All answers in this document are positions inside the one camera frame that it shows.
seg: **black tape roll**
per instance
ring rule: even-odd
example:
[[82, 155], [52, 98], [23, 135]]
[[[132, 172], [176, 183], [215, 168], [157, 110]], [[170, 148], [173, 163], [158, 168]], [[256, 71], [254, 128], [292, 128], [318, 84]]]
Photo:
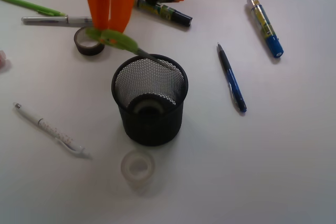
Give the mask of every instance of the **black tape roll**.
[[82, 55], [92, 56], [103, 51], [105, 45], [89, 38], [85, 33], [86, 27], [80, 28], [73, 37], [78, 51]]

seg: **pencil holder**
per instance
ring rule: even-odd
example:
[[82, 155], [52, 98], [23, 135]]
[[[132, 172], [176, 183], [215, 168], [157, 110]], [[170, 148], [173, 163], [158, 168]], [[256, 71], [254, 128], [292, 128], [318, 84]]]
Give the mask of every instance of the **pencil holder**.
[[183, 68], [168, 57], [152, 56], [174, 71], [136, 56], [124, 62], [112, 80], [112, 95], [127, 135], [146, 146], [165, 144], [177, 135], [188, 92]]

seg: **marker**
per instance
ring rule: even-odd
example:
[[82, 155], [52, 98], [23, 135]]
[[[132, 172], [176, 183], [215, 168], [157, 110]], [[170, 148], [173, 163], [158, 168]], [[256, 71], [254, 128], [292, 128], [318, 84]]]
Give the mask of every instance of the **marker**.
[[65, 16], [66, 15], [65, 13], [61, 13], [57, 10], [49, 9], [49, 8], [46, 8], [46, 7], [43, 7], [43, 6], [40, 6], [40, 5], [35, 5], [35, 4], [32, 4], [30, 2], [26, 2], [26, 1], [23, 1], [23, 0], [3, 0], [3, 1], [9, 2], [9, 3], [14, 4], [14, 5], [26, 7], [28, 9], [35, 10], [38, 13], [46, 15], [46, 16]]
[[232, 98], [234, 99], [235, 103], [239, 107], [239, 110], [241, 112], [245, 113], [246, 110], [247, 110], [246, 104], [244, 102], [243, 96], [241, 95], [242, 93], [240, 92], [238, 83], [237, 83], [236, 78], [233, 74], [230, 63], [229, 63], [229, 61], [226, 57], [226, 54], [225, 54], [224, 50], [220, 46], [220, 44], [218, 43], [217, 45], [218, 45], [219, 59], [221, 60], [221, 62], [223, 64], [223, 67], [224, 67], [224, 70], [225, 70], [225, 75], [226, 75], [228, 83], [229, 83]]
[[259, 0], [247, 0], [247, 5], [251, 8], [252, 16], [255, 18], [261, 34], [264, 37], [268, 48], [271, 50], [273, 57], [279, 58], [283, 54], [283, 49], [271, 23], [269, 22], [263, 6], [260, 4]]
[[180, 24], [182, 26], [189, 27], [191, 24], [192, 17], [180, 13], [179, 11], [175, 10], [166, 5], [150, 5], [146, 2], [146, 0], [134, 0], [134, 7], [145, 10], [156, 16], [159, 16], [162, 19]]

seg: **white pen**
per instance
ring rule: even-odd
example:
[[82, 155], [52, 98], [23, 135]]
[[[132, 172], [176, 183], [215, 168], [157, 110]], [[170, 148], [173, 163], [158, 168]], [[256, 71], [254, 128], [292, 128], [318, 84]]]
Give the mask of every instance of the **white pen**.
[[76, 144], [74, 140], [69, 137], [67, 134], [62, 133], [58, 128], [51, 126], [48, 122], [46, 122], [42, 116], [39, 116], [33, 112], [31, 112], [26, 107], [23, 107], [21, 104], [14, 102], [13, 103], [16, 110], [24, 116], [26, 119], [30, 120], [36, 126], [41, 128], [42, 130], [48, 132], [51, 136], [56, 138], [68, 151], [74, 154], [84, 154], [84, 147]]

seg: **blue pen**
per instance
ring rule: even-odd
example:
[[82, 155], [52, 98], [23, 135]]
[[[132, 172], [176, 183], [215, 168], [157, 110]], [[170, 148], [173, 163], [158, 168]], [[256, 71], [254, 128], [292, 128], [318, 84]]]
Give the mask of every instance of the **blue pen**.
[[220, 44], [218, 43], [218, 54], [219, 54], [219, 58], [223, 64], [224, 70], [225, 70], [225, 74], [227, 77], [227, 80], [229, 82], [229, 87], [231, 89], [231, 93], [233, 96], [233, 99], [235, 100], [237, 106], [239, 107], [239, 110], [241, 112], [246, 112], [247, 108], [246, 108], [246, 104], [244, 102], [243, 96], [241, 95], [242, 93], [240, 92], [238, 83], [236, 81], [236, 78], [233, 74], [232, 68], [230, 66], [230, 63], [226, 57], [226, 54], [224, 52], [224, 50], [222, 49], [222, 47], [220, 46]]

